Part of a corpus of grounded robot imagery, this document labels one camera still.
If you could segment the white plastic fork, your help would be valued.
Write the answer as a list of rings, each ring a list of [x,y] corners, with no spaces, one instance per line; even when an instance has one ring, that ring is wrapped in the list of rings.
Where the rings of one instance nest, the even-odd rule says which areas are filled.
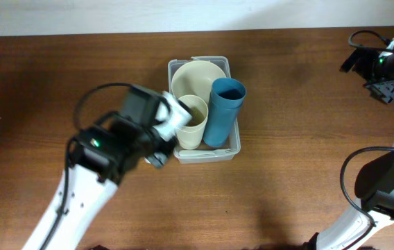
[[[180,157],[197,157],[197,156],[215,156],[219,154],[232,153],[234,149],[215,149],[215,150],[181,150],[178,155]]]

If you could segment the cream cup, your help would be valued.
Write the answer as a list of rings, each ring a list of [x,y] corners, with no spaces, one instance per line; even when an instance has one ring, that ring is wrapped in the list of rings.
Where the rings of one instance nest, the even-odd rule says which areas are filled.
[[[183,127],[176,131],[180,146],[183,149],[193,150],[199,147],[203,138],[204,128]]]
[[[191,120],[181,128],[181,131],[196,132],[203,129],[209,112],[206,102],[202,98],[191,94],[184,95],[178,100],[191,110]]]

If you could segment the blue cup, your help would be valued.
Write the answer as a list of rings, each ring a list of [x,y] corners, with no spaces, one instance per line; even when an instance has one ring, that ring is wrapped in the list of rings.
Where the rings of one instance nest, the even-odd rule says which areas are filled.
[[[203,141],[210,147],[221,147],[228,139],[241,106],[225,108],[210,101]]]
[[[246,87],[233,78],[218,78],[212,83],[210,101],[223,108],[237,108],[247,94]]]

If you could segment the cream bowl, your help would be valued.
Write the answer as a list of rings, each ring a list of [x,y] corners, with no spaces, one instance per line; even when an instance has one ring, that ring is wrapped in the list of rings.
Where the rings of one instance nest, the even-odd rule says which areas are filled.
[[[171,93],[177,98],[195,95],[208,103],[213,82],[225,77],[224,71],[212,62],[204,60],[186,62],[172,76]]]

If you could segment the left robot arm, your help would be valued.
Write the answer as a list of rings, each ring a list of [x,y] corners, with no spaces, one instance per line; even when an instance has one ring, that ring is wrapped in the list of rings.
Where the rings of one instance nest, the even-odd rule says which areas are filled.
[[[128,89],[121,110],[87,128],[80,126],[80,111],[95,91],[76,104],[78,132],[67,142],[59,185],[25,249],[75,249],[141,159],[158,169],[168,161],[178,143],[176,131],[191,119],[190,109],[168,92],[139,85]]]

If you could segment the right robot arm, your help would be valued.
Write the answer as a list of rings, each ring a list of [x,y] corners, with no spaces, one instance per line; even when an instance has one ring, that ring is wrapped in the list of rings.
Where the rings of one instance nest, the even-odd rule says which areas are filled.
[[[341,65],[342,72],[354,71],[365,80],[364,87],[382,103],[394,99],[394,38],[380,36],[382,48],[355,44],[353,53]],[[361,153],[381,151],[380,156],[365,164],[359,171],[351,199],[345,188],[348,163]],[[377,231],[394,224],[394,144],[391,147],[366,147],[351,153],[340,171],[343,196],[348,209],[328,229],[315,233],[303,244],[304,249],[363,249],[364,243]]]

